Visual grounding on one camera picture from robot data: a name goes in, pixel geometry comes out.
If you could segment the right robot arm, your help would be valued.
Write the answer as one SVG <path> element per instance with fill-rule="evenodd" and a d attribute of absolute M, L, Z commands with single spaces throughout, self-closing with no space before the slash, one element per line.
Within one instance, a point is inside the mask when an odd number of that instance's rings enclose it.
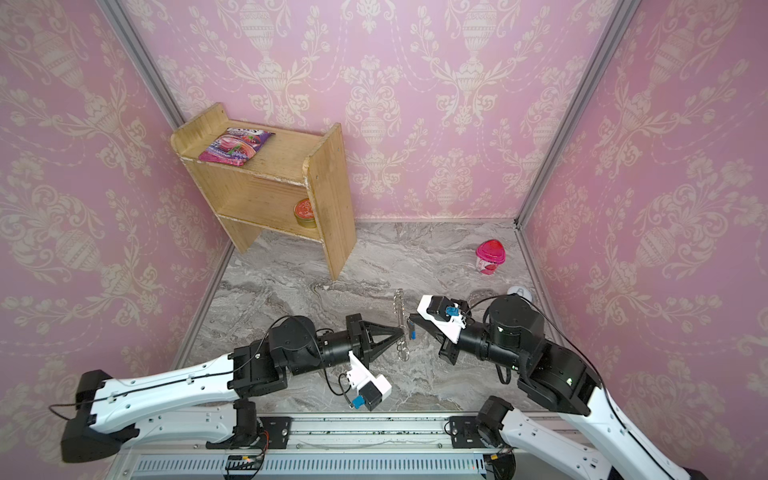
<path fill-rule="evenodd" d="M 472 306 L 425 295 L 409 320 L 440 342 L 450 364 L 461 353 L 496 367 L 503 384 L 518 389 L 579 431 L 587 445 L 546 428 L 510 402 L 489 397 L 475 417 L 482 442 L 521 450 L 572 479 L 702 479 L 704 473 L 676 464 L 612 399 L 597 368 L 577 348 L 546 338 L 547 317 L 516 294 L 488 298 L 480 321 Z"/>

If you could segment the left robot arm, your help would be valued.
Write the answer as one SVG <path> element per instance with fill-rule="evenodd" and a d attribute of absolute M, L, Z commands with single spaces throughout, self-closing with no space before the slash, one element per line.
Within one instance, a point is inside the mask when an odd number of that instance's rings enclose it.
<path fill-rule="evenodd" d="M 145 433 L 142 422 L 206 403 L 230 402 L 237 419 L 251 420 L 250 398 L 281 391 L 291 375 L 358 361 L 369 367 L 403 337 L 401 329 L 348 316 L 346 329 L 319 333 L 306 316 L 283 316 L 265 336 L 193 367 L 131 379 L 103 370 L 84 373 L 77 385 L 60 440 L 63 462 L 111 457 Z"/>

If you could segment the pink lid cup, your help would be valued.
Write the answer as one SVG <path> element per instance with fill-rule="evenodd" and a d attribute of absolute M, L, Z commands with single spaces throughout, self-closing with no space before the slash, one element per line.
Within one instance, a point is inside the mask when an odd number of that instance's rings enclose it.
<path fill-rule="evenodd" d="M 476 250 L 476 269 L 483 275 L 493 275 L 506 261 L 506 250 L 497 239 L 480 244 Z"/>

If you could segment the white round container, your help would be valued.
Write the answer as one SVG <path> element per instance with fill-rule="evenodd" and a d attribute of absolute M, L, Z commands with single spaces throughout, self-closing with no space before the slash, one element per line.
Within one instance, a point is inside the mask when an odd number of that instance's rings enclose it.
<path fill-rule="evenodd" d="M 529 302 L 533 301 L 532 292 L 524 286 L 512 286 L 507 290 L 508 295 L 517 295 Z"/>

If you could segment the red lid tin can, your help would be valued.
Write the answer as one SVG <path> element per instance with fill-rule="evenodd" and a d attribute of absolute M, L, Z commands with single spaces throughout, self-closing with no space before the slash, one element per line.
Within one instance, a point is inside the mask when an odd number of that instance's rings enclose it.
<path fill-rule="evenodd" d="M 298 201 L 293 209 L 296 222 L 303 228 L 316 228 L 316 219 L 309 198 Z"/>

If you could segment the wooden shelf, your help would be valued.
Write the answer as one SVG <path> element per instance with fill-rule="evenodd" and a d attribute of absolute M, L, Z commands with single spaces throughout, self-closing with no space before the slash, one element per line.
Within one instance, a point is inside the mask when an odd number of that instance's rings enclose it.
<path fill-rule="evenodd" d="M 274 135 L 240 167 L 197 159 L 227 128 L 245 125 L 216 103 L 176 129 L 170 145 L 239 252 L 265 230 L 315 241 L 337 279 L 357 241 L 341 124 L 324 134 L 271 126 Z M 301 227 L 293 214 L 304 198 L 314 229 Z"/>

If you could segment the purple snack packet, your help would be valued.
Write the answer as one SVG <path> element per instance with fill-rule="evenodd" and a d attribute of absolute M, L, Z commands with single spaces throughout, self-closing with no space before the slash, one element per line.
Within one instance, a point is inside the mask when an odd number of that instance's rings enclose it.
<path fill-rule="evenodd" d="M 252 159 L 273 135 L 273 132 L 261 129 L 230 127 L 208 145 L 197 159 L 240 167 Z"/>

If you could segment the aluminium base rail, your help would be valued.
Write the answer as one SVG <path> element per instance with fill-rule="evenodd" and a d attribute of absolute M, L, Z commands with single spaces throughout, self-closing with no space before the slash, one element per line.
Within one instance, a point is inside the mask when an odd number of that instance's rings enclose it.
<path fill-rule="evenodd" d="M 287 449 L 299 447 L 310 450 L 333 448 L 421 448 L 438 446 L 453 448 L 448 434 L 451 416 L 478 416 L 484 418 L 497 432 L 498 448 L 516 448 L 528 452 L 537 450 L 559 452 L 577 445 L 584 450 L 596 450 L 598 444 L 586 436 L 583 427 L 565 420 L 557 414 L 520 410 L 509 411 L 504 420 L 492 422 L 485 414 L 441 413 L 339 413 L 296 414 L 291 417 Z M 139 435 L 127 441 L 125 449 L 146 444 L 195 446 L 205 448 L 207 442 L 224 440 L 232 433 L 237 420 L 257 417 L 236 414 L 223 408 L 190 408 L 151 417 L 137 423 Z"/>

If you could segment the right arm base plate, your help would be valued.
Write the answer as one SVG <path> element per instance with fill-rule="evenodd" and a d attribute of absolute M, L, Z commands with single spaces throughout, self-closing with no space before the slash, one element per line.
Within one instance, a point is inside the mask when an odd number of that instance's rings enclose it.
<path fill-rule="evenodd" d="M 451 416 L 447 431 L 454 449 L 498 448 L 501 445 L 492 425 L 478 416 Z"/>

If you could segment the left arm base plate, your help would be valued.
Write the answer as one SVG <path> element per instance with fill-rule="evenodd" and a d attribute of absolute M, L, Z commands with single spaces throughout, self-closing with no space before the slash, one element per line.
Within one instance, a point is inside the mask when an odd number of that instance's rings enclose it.
<path fill-rule="evenodd" d="M 207 442 L 208 450 L 260 449 L 283 450 L 290 437 L 291 417 L 257 417 L 237 420 L 224 440 Z"/>

